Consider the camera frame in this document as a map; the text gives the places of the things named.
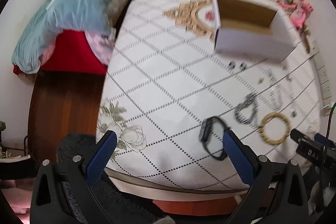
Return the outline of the black smart watch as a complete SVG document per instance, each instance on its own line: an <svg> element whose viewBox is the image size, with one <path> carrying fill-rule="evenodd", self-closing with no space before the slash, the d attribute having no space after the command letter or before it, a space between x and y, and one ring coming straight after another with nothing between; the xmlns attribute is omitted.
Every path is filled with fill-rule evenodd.
<svg viewBox="0 0 336 224"><path fill-rule="evenodd" d="M224 150L223 144L220 150L216 152L211 152L209 150L209 144L212 139L218 139L222 141L223 138L220 138L219 135L214 131L214 125L218 124L221 126L222 135L228 132L231 128L218 116L212 116L203 120L201 124L201 129L199 133L199 141L201 142L203 149L217 161L224 161L227 158L227 153Z"/></svg>

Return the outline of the white cardboard box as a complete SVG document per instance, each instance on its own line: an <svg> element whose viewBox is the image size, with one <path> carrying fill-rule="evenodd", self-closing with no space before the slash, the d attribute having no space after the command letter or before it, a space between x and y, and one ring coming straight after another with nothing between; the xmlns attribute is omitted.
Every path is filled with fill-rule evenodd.
<svg viewBox="0 0 336 224"><path fill-rule="evenodd" d="M279 8L260 1L213 0L214 51L284 61L295 49Z"/></svg>

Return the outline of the white checked tablecloth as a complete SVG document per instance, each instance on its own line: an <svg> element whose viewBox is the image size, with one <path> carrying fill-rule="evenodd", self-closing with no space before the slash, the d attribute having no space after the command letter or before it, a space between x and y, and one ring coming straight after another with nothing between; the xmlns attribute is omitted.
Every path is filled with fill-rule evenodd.
<svg viewBox="0 0 336 224"><path fill-rule="evenodd" d="M260 1L277 8L271 0ZM212 0L132 0L115 43L102 91L98 138L118 136L110 174L197 191L246 189L229 159L217 161L199 141L204 119L218 116L258 155L298 159L296 143L265 143L259 123L279 111L290 126L313 135L320 126L319 90L310 58L285 12L295 50L281 63L248 54L224 56L214 41L176 21L189 9L207 27ZM230 61L236 63L228 69ZM244 62L247 68L239 69Z"/></svg>

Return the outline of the right black stud earring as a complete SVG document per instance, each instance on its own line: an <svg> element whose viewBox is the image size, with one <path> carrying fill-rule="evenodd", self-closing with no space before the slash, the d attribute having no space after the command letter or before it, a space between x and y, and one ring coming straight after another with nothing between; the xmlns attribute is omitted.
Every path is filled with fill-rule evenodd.
<svg viewBox="0 0 336 224"><path fill-rule="evenodd" d="M244 62L242 62L242 63L240 64L240 66L239 66L239 69L240 69L241 71L246 70L246 68L247 68L247 64L244 63Z"/></svg>

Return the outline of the black stud earring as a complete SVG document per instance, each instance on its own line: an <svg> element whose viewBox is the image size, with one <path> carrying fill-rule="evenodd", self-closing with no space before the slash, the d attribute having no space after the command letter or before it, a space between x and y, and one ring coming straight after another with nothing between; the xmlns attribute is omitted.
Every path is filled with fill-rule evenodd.
<svg viewBox="0 0 336 224"><path fill-rule="evenodd" d="M240 66L239 66L239 69L240 69L241 71L246 70L246 68L247 68L247 64L244 63L244 62L242 62L242 63L240 64Z"/></svg>
<svg viewBox="0 0 336 224"><path fill-rule="evenodd" d="M229 64L228 64L228 69L229 70L234 70L236 67L236 63L234 61L230 61Z"/></svg>

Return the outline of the left black stud earring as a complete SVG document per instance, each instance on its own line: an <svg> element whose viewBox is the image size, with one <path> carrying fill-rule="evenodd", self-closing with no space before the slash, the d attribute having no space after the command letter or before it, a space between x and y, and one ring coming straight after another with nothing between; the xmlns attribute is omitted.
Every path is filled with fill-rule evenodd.
<svg viewBox="0 0 336 224"><path fill-rule="evenodd" d="M229 64L228 64L228 69L229 70L234 70L236 67L236 63L234 61L230 61Z"/></svg>

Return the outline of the red bed sheet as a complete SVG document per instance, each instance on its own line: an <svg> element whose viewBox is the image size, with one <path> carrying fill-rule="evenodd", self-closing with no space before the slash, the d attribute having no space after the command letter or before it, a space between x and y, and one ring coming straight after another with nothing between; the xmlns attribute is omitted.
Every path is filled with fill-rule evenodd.
<svg viewBox="0 0 336 224"><path fill-rule="evenodd" d="M85 32L65 30L39 57L41 71L105 75L108 61L101 62L92 51Z"/></svg>

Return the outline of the pink checked pillow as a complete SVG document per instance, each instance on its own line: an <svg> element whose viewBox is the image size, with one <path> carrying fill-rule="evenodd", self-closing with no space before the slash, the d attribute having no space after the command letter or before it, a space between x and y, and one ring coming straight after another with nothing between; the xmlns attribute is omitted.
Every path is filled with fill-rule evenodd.
<svg viewBox="0 0 336 224"><path fill-rule="evenodd" d="M116 41L116 29L111 28L108 36L93 32L84 32L84 34L96 58L103 65L109 65Z"/></svg>

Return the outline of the pink panther plush toy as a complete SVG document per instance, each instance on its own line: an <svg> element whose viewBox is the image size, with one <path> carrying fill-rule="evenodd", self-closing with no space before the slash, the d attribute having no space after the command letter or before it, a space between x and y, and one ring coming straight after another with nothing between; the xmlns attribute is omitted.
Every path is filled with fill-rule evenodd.
<svg viewBox="0 0 336 224"><path fill-rule="evenodd" d="M289 15L291 23L297 30L304 29L305 21L314 11L313 6L307 0L292 1L291 3L286 3L285 0L277 0L276 2Z"/></svg>

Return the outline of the light blue duvet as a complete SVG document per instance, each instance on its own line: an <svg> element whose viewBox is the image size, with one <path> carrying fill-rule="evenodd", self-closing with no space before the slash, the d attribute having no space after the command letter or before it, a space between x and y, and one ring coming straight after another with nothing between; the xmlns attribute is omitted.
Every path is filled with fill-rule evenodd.
<svg viewBox="0 0 336 224"><path fill-rule="evenodd" d="M19 38L11 61L13 72L35 74L39 57L65 30L108 36L110 0L46 0L30 19Z"/></svg>

